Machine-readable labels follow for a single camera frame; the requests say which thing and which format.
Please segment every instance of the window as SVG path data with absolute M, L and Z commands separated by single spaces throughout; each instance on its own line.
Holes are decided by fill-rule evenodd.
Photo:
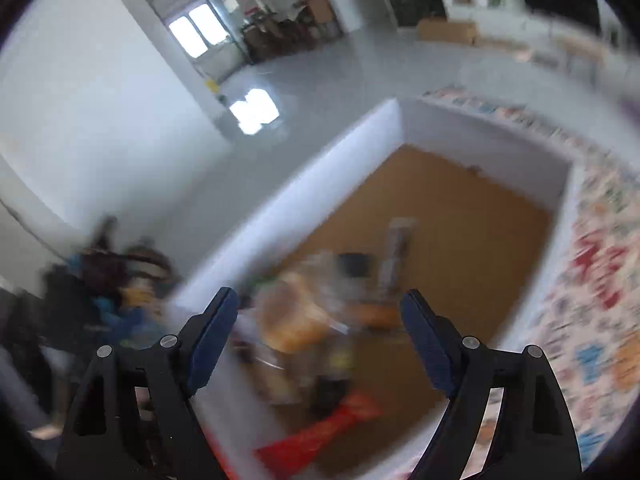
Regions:
M 168 22 L 168 28 L 187 54 L 198 58 L 225 41 L 242 41 L 239 31 L 260 11 L 271 12 L 264 0 L 195 0 Z
M 229 37 L 208 3 L 200 4 L 173 20 L 169 30 L 191 57 L 201 56 Z
M 189 16 L 210 44 L 217 45 L 226 40 L 228 34 L 225 28 L 207 4 L 196 7 L 189 13 Z
M 201 56 L 208 50 L 195 27 L 184 16 L 172 22 L 169 29 L 191 57 Z

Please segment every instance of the wooden floor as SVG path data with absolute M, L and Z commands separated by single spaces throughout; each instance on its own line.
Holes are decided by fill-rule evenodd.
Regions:
M 491 341 L 536 265 L 550 215 L 477 171 L 438 156 L 409 147 L 392 154 L 282 268 L 320 250 L 380 257 L 396 217 L 417 220 L 402 290 L 418 288 L 462 335 Z M 443 399 L 404 331 L 362 335 L 355 361 L 355 386 L 370 393 L 385 415 L 321 452 L 316 465 L 328 476 L 388 453 Z M 309 422 L 300 406 L 276 411 L 291 431 Z

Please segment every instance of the blue gripper pad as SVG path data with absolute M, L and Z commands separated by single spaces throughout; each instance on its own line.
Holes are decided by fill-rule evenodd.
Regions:
M 190 396 L 209 382 L 238 317 L 238 295 L 230 288 L 225 289 L 224 292 L 226 294 L 222 298 L 222 302 L 191 353 L 189 374 L 185 384 Z
M 417 291 L 402 297 L 400 313 L 433 387 L 450 399 L 458 390 L 457 374 L 446 343 L 438 336 L 436 315 Z

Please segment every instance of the orange object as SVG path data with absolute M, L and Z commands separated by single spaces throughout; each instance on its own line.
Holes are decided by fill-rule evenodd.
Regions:
M 394 304 L 361 303 L 348 306 L 349 313 L 367 328 L 398 328 L 400 310 Z
M 256 296 L 260 337 L 269 348 L 296 354 L 330 332 L 334 320 L 323 306 L 320 290 L 324 266 L 331 259 L 322 261 L 303 262 L 298 270 L 284 272 Z

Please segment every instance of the low white wall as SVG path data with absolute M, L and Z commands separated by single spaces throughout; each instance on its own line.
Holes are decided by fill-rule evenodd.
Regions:
M 571 244 L 573 225 L 578 216 L 579 194 L 584 182 L 584 167 L 575 164 L 567 176 L 564 193 L 554 216 L 554 226 L 546 241 L 545 249 L 538 261 L 536 272 L 530 277 L 527 290 L 523 293 L 498 335 L 492 342 L 494 348 L 509 352 L 522 352 L 523 334 L 531 326 L 536 316 L 545 307 L 545 296 L 558 276 L 564 258 Z
M 403 100 L 404 139 L 461 166 L 477 166 L 499 184 L 549 211 L 561 201 L 569 165 L 516 132 L 456 110 Z
M 111 213 L 135 240 L 228 149 L 121 0 L 35 0 L 0 53 L 0 95 L 2 158 L 81 236 Z

